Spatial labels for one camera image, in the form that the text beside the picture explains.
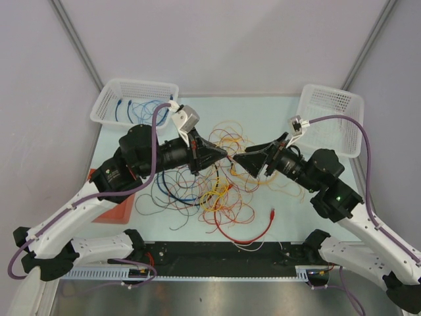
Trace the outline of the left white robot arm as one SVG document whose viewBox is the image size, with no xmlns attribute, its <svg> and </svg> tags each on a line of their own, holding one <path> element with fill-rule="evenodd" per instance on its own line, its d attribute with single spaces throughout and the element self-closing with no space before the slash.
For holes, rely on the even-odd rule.
<svg viewBox="0 0 421 316">
<path fill-rule="evenodd" d="M 45 285 L 75 266 L 96 261 L 140 262 L 145 243 L 139 232 L 77 239 L 81 229 L 99 215 L 146 188 L 161 171 L 187 166 L 192 174 L 227 157 L 227 152 L 202 138 L 195 128 L 179 129 L 178 137 L 159 144 L 151 125 L 135 125 L 121 137 L 114 155 L 102 163 L 77 194 L 41 224 L 13 232 L 17 252 L 7 272 L 21 280 L 8 315 L 35 315 Z"/>
</svg>

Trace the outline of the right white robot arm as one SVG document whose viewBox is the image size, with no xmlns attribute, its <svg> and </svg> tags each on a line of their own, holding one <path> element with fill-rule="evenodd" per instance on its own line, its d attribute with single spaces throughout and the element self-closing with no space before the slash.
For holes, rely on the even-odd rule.
<svg viewBox="0 0 421 316">
<path fill-rule="evenodd" d="M 310 202 L 325 219 L 354 234 L 371 252 L 350 246 L 321 230 L 305 240 L 304 258 L 311 264 L 333 261 L 370 280 L 408 313 L 420 312 L 420 251 L 406 242 L 379 216 L 369 212 L 369 202 L 340 179 L 345 167 L 332 149 L 317 149 L 306 160 L 286 146 L 285 135 L 255 145 L 233 159 L 251 176 L 278 171 L 309 192 Z"/>
</svg>

